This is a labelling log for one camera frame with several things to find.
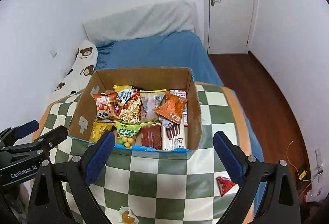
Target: door frame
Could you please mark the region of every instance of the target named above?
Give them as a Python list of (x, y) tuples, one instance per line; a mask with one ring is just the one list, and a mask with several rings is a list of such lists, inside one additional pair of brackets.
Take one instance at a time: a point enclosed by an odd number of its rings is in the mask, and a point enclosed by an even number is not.
[[(209, 23), (210, 23), (210, 0), (205, 0), (204, 2), (204, 15), (205, 15), (205, 25), (204, 25), (204, 38), (203, 38), (203, 46), (205, 47), (207, 53), (209, 49)], [(250, 30), (248, 41), (246, 45), (246, 53), (250, 50), (252, 40), (254, 37), (254, 30), (255, 24), (257, 20), (257, 12), (258, 12), (258, 0), (254, 0), (252, 16), (251, 16), (251, 23), (250, 23)]]

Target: checkered tablecloth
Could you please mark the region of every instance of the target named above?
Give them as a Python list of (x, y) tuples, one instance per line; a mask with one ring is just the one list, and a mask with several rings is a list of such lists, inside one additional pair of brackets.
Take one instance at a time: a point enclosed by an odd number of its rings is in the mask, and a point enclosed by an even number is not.
[[(223, 197), (217, 176), (228, 177), (213, 149), (213, 134), (222, 130), (238, 145), (235, 120), (219, 86), (196, 85), (201, 106), (202, 136), (198, 150), (189, 159), (140, 157), (140, 152), (121, 150), (112, 153), (98, 181), (90, 185), (100, 207), (112, 223), (119, 220), (121, 206), (129, 207), (141, 224), (216, 223), (231, 203), (238, 186)], [(42, 134), (64, 125), (68, 127), (80, 93), (53, 105)], [(82, 155), (89, 144), (68, 137), (51, 150), (52, 163), (66, 162)], [(77, 222), (84, 223), (68, 183), (63, 183), (66, 198)]]

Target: white tape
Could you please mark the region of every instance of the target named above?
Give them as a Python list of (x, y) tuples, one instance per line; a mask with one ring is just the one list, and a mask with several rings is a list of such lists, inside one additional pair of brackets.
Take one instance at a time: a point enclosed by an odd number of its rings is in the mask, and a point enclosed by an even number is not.
[(88, 120), (86, 120), (83, 116), (80, 116), (80, 120), (79, 120), (79, 125), (81, 126), (80, 133), (83, 134), (85, 132), (85, 129), (87, 129), (88, 127), (88, 123), (89, 123)]
[(93, 96), (93, 94), (97, 94), (98, 92), (99, 92), (99, 86), (97, 86), (96, 89), (93, 88), (92, 91), (90, 92), (90, 95)]

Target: open box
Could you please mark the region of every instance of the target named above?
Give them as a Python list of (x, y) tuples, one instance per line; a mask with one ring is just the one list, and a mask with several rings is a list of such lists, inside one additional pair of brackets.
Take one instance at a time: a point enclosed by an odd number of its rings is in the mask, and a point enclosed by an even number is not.
[(192, 71), (188, 68), (122, 68), (114, 70), (99, 70), (94, 72), (88, 85), (78, 101), (72, 121), (68, 128), (71, 137), (86, 140), (90, 139), (93, 132), (93, 122), (96, 118), (96, 103), (93, 94), (113, 90), (113, 85), (131, 85), (143, 88), (146, 91), (160, 89), (186, 89), (188, 98), (188, 124), (187, 148), (177, 148), (173, 151), (157, 151), (154, 148), (136, 144), (132, 149), (126, 149), (122, 145), (115, 148), (120, 153), (126, 151), (140, 151), (142, 156), (154, 156), (151, 152), (186, 153), (198, 148), (201, 138), (201, 110), (198, 102), (197, 91), (193, 82)]

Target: blue gripper pad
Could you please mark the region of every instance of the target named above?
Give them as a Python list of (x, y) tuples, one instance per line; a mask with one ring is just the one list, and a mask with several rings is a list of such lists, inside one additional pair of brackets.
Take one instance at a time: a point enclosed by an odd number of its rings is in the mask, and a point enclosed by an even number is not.
[(97, 181), (98, 176), (102, 172), (102, 169), (105, 166), (115, 143), (116, 140), (113, 132), (107, 131), (101, 136), (95, 145), (89, 147), (95, 147), (96, 150), (85, 168), (85, 183), (87, 187)]
[(39, 129), (39, 123), (36, 120), (32, 120), (29, 123), (26, 123), (24, 125), (21, 125), (17, 128), (15, 128), (14, 136), (16, 139), (22, 139), (29, 134), (37, 131)]
[(230, 148), (233, 147), (233, 144), (231, 143), (230, 146), (227, 145), (219, 132), (216, 132), (213, 136), (213, 147), (230, 176), (231, 181), (242, 186), (244, 184), (243, 167)]

